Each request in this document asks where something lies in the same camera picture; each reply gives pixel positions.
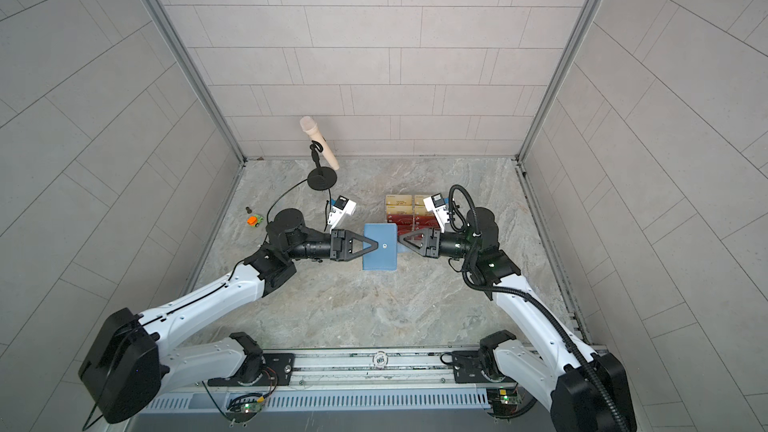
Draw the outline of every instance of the cardboard box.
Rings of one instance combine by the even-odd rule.
[[[413,196],[408,195],[390,195],[386,197],[385,204],[387,206],[412,206]]]

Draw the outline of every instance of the marble floor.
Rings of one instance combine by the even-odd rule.
[[[567,312],[544,254],[523,190],[509,158],[365,158],[340,160],[332,189],[357,202],[340,228],[362,233],[367,222],[385,222],[384,196],[448,193],[452,184],[469,190],[476,206],[490,208],[499,242],[523,270],[544,303],[561,319]],[[272,202],[306,177],[311,160],[251,161],[235,191],[197,286],[228,273],[264,240],[264,227],[246,224],[249,214],[266,215]],[[322,230],[327,192],[302,185],[274,208],[300,209],[308,227]],[[483,293],[467,288],[446,258],[398,255],[394,272],[364,272],[354,262],[301,261],[274,293],[207,326],[188,344],[247,332],[263,348],[398,347],[476,344],[515,323]]]

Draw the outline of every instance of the black mounting plate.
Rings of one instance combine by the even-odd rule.
[[[277,372],[277,385],[290,383],[294,358],[296,358],[294,354],[264,354],[265,366]],[[269,387],[270,378],[262,373],[256,382],[249,385],[242,385],[237,380],[229,378],[209,379],[207,384],[209,387]]]
[[[451,352],[454,365],[453,378],[456,384],[496,384],[500,382],[515,382],[514,379],[504,376],[501,380],[490,380],[482,371],[479,350],[456,350]]]

